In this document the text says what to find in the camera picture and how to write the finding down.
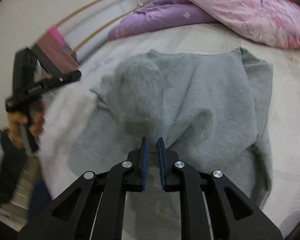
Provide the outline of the grey green hoodie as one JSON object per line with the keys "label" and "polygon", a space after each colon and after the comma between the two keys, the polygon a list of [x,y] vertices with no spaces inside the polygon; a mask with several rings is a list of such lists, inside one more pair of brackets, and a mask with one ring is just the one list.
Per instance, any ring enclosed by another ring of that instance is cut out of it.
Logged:
{"label": "grey green hoodie", "polygon": [[109,170],[142,137],[198,171],[221,170],[257,206],[272,188],[267,129],[273,67],[239,47],[218,55],[150,50],[122,60],[90,91],[95,109],[70,152],[79,175]]}

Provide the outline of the pink red hanging towel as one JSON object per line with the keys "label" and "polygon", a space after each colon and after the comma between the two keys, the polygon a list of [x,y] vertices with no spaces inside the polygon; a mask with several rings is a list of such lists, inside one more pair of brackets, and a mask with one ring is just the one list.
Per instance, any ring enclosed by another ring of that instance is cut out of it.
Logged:
{"label": "pink red hanging towel", "polygon": [[72,72],[79,68],[76,54],[55,26],[50,27],[31,47],[41,67],[51,76]]}

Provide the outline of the purple floral quilt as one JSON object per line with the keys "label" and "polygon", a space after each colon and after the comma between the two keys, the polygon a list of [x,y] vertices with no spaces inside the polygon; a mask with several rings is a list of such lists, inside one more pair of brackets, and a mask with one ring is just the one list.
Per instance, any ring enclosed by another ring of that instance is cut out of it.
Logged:
{"label": "purple floral quilt", "polygon": [[254,42],[300,49],[299,0],[147,0],[108,39],[198,23],[222,23]]}

